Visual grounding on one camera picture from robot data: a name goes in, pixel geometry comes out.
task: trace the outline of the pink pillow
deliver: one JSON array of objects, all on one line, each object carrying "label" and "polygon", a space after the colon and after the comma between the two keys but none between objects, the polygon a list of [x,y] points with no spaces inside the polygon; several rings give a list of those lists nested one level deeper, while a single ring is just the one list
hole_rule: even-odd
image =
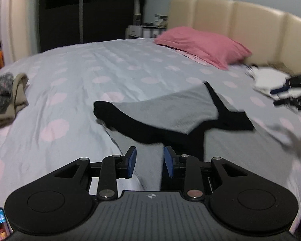
[{"label": "pink pillow", "polygon": [[217,33],[201,32],[190,27],[176,27],[158,36],[154,42],[193,54],[221,70],[252,53],[242,44]]}]

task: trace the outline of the black wardrobe door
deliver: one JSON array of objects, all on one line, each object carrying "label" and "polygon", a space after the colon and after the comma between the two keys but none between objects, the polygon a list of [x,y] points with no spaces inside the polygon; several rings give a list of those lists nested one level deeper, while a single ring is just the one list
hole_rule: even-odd
[{"label": "black wardrobe door", "polygon": [[125,38],[133,24],[134,0],[83,0],[83,41]]},{"label": "black wardrobe door", "polygon": [[39,0],[41,52],[80,43],[79,0]]}]

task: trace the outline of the cream headboard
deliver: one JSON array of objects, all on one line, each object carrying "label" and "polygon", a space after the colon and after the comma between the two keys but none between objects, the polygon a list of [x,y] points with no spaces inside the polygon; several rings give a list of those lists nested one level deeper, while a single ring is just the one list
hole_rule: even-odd
[{"label": "cream headboard", "polygon": [[253,55],[247,63],[283,62],[301,72],[301,18],[233,0],[172,0],[168,28],[189,26],[240,42]]}]

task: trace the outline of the textured grey panel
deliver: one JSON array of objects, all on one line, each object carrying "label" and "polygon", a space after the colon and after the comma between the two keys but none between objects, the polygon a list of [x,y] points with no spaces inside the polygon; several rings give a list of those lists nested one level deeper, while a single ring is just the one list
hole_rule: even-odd
[{"label": "textured grey panel", "polygon": [[247,237],[219,225],[204,204],[189,202],[178,192],[126,191],[116,201],[102,202],[92,217],[53,237],[15,233],[10,241],[197,241],[295,240],[288,232],[273,237]]}]

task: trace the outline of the folded clothes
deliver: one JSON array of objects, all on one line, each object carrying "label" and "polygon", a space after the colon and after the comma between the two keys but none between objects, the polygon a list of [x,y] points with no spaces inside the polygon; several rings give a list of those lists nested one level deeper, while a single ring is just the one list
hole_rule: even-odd
[{"label": "folded clothes", "polygon": [[12,83],[11,100],[8,106],[0,112],[0,127],[14,121],[17,113],[28,106],[28,101],[24,93],[28,77],[25,73],[16,76]]},{"label": "folded clothes", "polygon": [[9,104],[12,98],[13,74],[5,73],[0,76],[0,112]]},{"label": "folded clothes", "polygon": [[301,96],[301,88],[291,88],[288,91],[280,92],[278,94],[270,93],[271,90],[282,87],[285,84],[286,79],[290,78],[290,75],[285,72],[275,70],[271,67],[251,67],[247,69],[246,73],[255,80],[255,84],[252,85],[254,90],[261,92],[274,100],[286,99],[289,97],[297,98]]}]

